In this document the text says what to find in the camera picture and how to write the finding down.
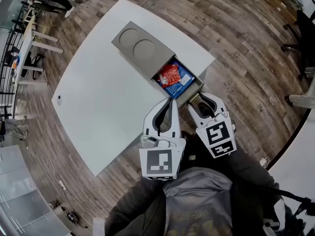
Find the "red snack package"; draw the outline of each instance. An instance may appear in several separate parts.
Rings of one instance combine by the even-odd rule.
[[[181,76],[178,72],[178,65],[166,65],[159,73],[159,78],[163,83],[162,88],[181,81]]]

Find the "gray box lid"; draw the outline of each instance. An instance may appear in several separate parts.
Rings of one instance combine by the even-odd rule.
[[[171,49],[132,21],[118,33],[112,44],[149,79],[175,55]]]

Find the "metal railing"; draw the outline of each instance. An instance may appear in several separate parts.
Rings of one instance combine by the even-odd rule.
[[[7,63],[8,55],[14,47],[20,50],[23,43],[24,25],[22,15],[26,9],[23,4],[16,20],[12,20],[13,27],[9,30],[9,36],[5,43],[0,63],[0,118],[14,118],[15,112],[15,90],[14,90],[14,69]]]

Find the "gray t-shirt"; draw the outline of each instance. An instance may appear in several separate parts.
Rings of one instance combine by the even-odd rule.
[[[166,236],[231,236],[232,182],[225,175],[206,168],[190,168],[168,181]]]

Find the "blue package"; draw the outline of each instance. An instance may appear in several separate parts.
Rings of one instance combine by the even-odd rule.
[[[173,85],[165,87],[164,90],[174,99],[177,99],[186,88],[193,82],[195,79],[191,73],[189,73],[182,64],[180,64],[177,60],[171,60],[168,64],[170,65],[178,65],[178,73],[181,76],[181,81],[177,82]]]

